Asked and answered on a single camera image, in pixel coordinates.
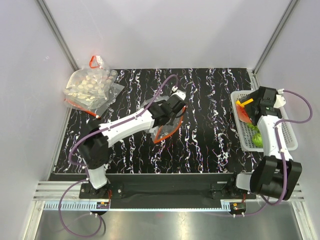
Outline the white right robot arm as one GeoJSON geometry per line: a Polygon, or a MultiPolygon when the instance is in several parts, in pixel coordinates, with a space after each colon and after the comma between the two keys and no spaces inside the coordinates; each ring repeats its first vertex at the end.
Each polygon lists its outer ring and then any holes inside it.
{"type": "Polygon", "coordinates": [[[239,198],[245,191],[256,195],[287,201],[300,178],[302,165],[295,162],[286,145],[282,124],[286,121],[281,107],[285,100],[270,87],[255,91],[237,92],[233,100],[234,119],[240,142],[244,145],[243,128],[257,127],[262,138],[263,158],[253,172],[238,173],[227,185],[228,195],[239,198]]]}

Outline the yellow orange mango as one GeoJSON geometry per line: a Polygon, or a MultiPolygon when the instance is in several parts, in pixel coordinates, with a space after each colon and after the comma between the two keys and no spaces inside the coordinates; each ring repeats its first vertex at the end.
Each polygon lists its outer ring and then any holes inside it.
{"type": "Polygon", "coordinates": [[[244,101],[244,102],[240,102],[240,100],[237,100],[235,103],[236,105],[240,106],[241,108],[244,108],[247,104],[252,103],[254,100],[252,98],[244,101]]]}

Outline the clear orange-zip bag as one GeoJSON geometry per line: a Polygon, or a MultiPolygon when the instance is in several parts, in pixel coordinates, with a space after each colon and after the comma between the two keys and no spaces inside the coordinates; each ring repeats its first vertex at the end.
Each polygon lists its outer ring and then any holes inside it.
{"type": "Polygon", "coordinates": [[[161,109],[161,104],[167,101],[171,96],[163,95],[157,96],[148,108],[148,110],[155,115],[155,126],[150,130],[145,130],[151,135],[152,141],[157,144],[169,137],[171,137],[181,126],[183,117],[169,119],[168,116],[161,109]]]}

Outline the watermelon slice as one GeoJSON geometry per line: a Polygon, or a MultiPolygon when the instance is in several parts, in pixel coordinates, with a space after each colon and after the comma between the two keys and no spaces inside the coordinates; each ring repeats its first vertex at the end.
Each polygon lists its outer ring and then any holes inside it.
{"type": "Polygon", "coordinates": [[[251,124],[252,121],[251,119],[249,118],[248,114],[246,113],[246,110],[244,107],[240,106],[240,105],[236,105],[236,111],[237,111],[237,116],[238,116],[238,119],[244,123],[247,123],[247,124],[251,124]]]}

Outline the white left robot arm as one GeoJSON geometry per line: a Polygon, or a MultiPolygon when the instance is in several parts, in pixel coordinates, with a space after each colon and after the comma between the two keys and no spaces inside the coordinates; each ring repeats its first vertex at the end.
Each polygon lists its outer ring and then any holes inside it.
{"type": "Polygon", "coordinates": [[[156,144],[171,137],[181,126],[186,112],[186,93],[176,91],[168,99],[149,102],[137,112],[119,120],[101,123],[89,129],[78,146],[84,159],[90,192],[97,198],[108,193],[104,165],[109,161],[109,148],[139,132],[151,134],[156,144]]]}

